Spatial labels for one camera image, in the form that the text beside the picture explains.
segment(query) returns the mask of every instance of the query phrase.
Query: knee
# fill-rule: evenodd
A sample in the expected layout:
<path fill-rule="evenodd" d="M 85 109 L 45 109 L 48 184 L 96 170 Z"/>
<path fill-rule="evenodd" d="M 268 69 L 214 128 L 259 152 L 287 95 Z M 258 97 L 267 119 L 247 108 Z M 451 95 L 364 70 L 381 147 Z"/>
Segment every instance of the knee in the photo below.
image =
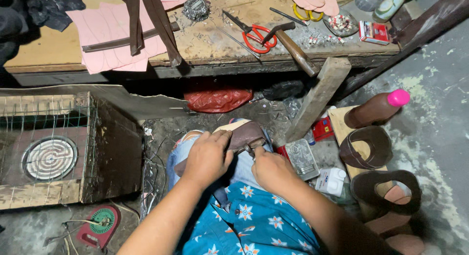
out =
<path fill-rule="evenodd" d="M 202 134 L 202 132 L 199 132 L 199 131 L 190 131 L 184 136 L 184 138 L 181 140 L 181 142 L 183 142 L 185 140 L 188 140 L 190 138 L 193 138 L 196 135 L 201 135 L 201 134 Z"/>

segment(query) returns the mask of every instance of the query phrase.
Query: wire mesh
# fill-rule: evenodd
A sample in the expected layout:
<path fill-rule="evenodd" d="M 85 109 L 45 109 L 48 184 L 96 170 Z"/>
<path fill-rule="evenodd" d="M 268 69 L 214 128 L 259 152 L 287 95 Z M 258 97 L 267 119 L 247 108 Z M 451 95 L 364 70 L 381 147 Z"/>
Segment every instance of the wire mesh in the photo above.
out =
<path fill-rule="evenodd" d="M 91 108 L 87 102 L 74 104 L 73 98 L 49 97 L 5 98 L 0 111 L 0 186 L 83 177 Z"/>

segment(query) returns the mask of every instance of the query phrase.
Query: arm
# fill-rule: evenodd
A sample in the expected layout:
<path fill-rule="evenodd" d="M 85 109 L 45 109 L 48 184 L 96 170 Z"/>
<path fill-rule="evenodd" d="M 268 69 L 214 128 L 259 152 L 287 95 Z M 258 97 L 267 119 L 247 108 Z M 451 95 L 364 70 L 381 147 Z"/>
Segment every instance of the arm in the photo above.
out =
<path fill-rule="evenodd" d="M 232 151 L 223 153 L 231 134 L 224 130 L 204 132 L 195 141 L 181 179 L 135 229 L 118 255 L 173 253 L 202 192 L 226 172 L 233 159 Z"/>
<path fill-rule="evenodd" d="M 262 147 L 254 152 L 252 173 L 258 184 L 298 210 L 331 254 L 389 254 L 391 249 L 384 240 L 303 182 L 283 156 Z"/>

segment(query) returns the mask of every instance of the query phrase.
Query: hand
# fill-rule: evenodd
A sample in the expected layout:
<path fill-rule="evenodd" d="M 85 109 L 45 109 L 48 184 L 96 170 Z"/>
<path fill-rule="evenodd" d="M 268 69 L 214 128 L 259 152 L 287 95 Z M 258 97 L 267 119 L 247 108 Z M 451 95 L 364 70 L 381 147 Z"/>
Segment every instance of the hand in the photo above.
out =
<path fill-rule="evenodd" d="M 205 190 L 220 178 L 233 160 L 233 151 L 224 153 L 232 131 L 204 132 L 192 145 L 181 179 Z"/>
<path fill-rule="evenodd" d="M 303 183 L 291 163 L 277 153 L 267 152 L 259 146 L 254 149 L 256 161 L 252 165 L 252 174 L 257 183 L 268 192 L 285 198 L 285 193 L 295 183 Z"/>

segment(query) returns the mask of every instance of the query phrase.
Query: wooden hammer handle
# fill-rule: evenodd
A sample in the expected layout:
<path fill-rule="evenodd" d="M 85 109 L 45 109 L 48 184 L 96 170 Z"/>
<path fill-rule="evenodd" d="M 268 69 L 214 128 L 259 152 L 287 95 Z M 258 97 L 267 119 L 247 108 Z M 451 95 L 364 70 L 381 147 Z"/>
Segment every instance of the wooden hammer handle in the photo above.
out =
<path fill-rule="evenodd" d="M 314 77 L 320 70 L 313 64 L 311 59 L 301 50 L 301 48 L 293 42 L 293 40 L 284 31 L 275 32 L 277 38 L 282 42 L 283 46 L 290 52 L 292 57 L 300 64 L 301 68 L 310 76 Z"/>

